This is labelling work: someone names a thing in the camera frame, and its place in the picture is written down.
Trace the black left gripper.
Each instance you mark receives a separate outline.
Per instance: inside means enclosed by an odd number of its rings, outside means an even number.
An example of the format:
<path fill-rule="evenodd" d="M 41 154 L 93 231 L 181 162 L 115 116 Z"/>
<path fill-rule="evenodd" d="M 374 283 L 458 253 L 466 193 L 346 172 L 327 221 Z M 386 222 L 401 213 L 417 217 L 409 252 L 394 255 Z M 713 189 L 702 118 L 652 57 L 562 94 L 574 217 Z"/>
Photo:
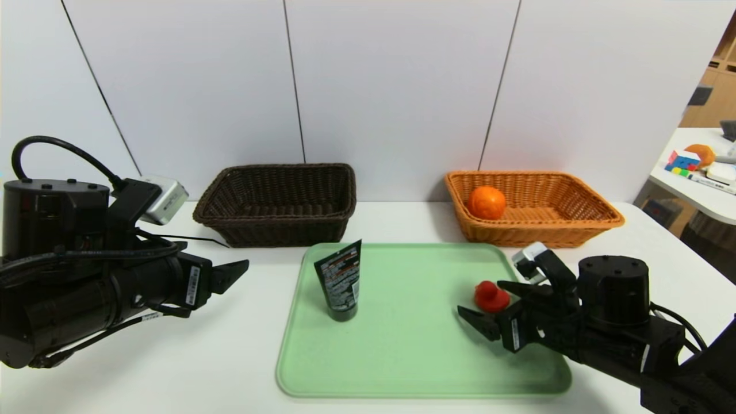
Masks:
<path fill-rule="evenodd" d="M 211 293 L 224 294 L 249 266 L 250 260 L 245 259 L 212 267 L 209 259 L 179 252 L 134 266 L 133 274 L 136 293 L 145 306 L 155 309 L 171 305 L 194 311 L 208 300 L 209 278 Z"/>

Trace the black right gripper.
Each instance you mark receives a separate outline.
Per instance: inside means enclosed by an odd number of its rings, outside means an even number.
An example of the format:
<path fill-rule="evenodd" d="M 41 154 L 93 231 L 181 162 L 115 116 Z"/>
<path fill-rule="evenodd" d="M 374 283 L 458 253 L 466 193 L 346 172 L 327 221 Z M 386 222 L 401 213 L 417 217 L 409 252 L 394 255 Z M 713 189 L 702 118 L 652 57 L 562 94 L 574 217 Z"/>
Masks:
<path fill-rule="evenodd" d="M 583 323 L 576 285 L 562 288 L 499 281 L 497 286 L 518 300 L 495 317 L 458 305 L 458 316 L 487 340 L 501 340 L 513 353 L 537 343 L 573 361 L 582 360 Z"/>

